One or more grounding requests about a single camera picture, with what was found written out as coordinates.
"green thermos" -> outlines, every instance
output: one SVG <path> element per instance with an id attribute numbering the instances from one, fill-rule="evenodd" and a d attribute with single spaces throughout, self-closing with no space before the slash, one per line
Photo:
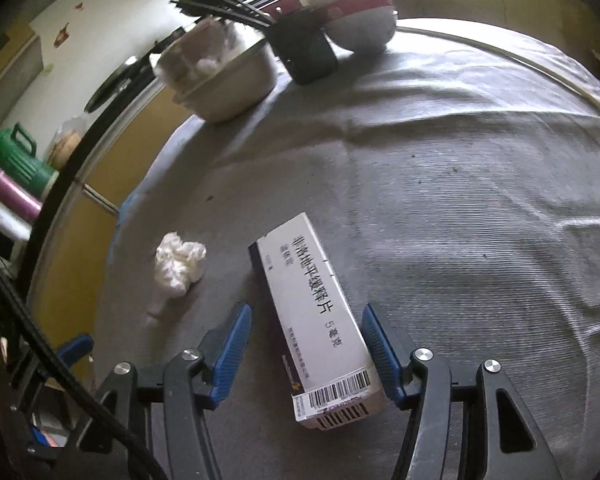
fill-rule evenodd
<path id="1" fill-rule="evenodd" d="M 36 158 L 36 141 L 16 123 L 0 130 L 0 168 L 34 197 L 44 200 L 58 172 Z"/>

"metal screw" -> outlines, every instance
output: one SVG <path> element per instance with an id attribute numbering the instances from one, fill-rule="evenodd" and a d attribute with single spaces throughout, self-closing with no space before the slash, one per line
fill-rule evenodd
<path id="1" fill-rule="evenodd" d="M 125 375 L 131 371 L 131 365 L 126 361 L 122 361 L 118 363 L 115 368 L 113 368 L 113 372 L 117 375 Z"/>
<path id="2" fill-rule="evenodd" d="M 496 359 L 487 359 L 484 362 L 484 369 L 490 374 L 497 374 L 501 368 L 500 363 L 497 362 Z"/>
<path id="3" fill-rule="evenodd" d="M 414 355 L 418 361 L 431 361 L 433 359 L 433 352 L 428 348 L 418 348 Z"/>
<path id="4" fill-rule="evenodd" d="M 182 358 L 185 361 L 197 361 L 200 359 L 200 351 L 197 348 L 187 348 L 182 352 Z"/>

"wooden cabinet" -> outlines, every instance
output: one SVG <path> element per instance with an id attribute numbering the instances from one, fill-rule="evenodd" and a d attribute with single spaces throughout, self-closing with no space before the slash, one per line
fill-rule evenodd
<path id="1" fill-rule="evenodd" d="M 600 78 L 600 21 L 580 0 L 394 0 L 399 18 L 487 23 L 556 46 Z"/>
<path id="2" fill-rule="evenodd" d="M 33 316 L 53 346 L 93 332 L 117 208 L 190 116 L 172 97 L 160 83 L 149 85 L 91 152 L 56 214 L 28 296 Z M 75 370 L 79 376 L 83 371 Z"/>

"black cable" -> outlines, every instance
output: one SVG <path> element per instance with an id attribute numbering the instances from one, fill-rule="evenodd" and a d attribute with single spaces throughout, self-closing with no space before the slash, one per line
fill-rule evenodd
<path id="1" fill-rule="evenodd" d="M 168 480 L 164 470 L 146 448 L 145 444 L 131 431 L 122 426 L 104 406 L 96 402 L 76 380 L 62 360 L 55 354 L 42 335 L 22 298 L 10 280 L 0 270 L 0 307 L 13 314 L 22 336 L 35 352 L 40 363 L 58 381 L 69 396 L 84 412 L 107 433 L 125 446 L 146 468 L 154 480 Z"/>

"crumpled tissue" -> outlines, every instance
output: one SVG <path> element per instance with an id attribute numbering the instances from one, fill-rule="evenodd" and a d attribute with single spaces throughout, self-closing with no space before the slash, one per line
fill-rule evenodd
<path id="1" fill-rule="evenodd" d="M 167 233 L 155 250 L 155 283 L 170 297 L 179 298 L 205 271 L 206 247 L 183 242 L 178 233 Z"/>

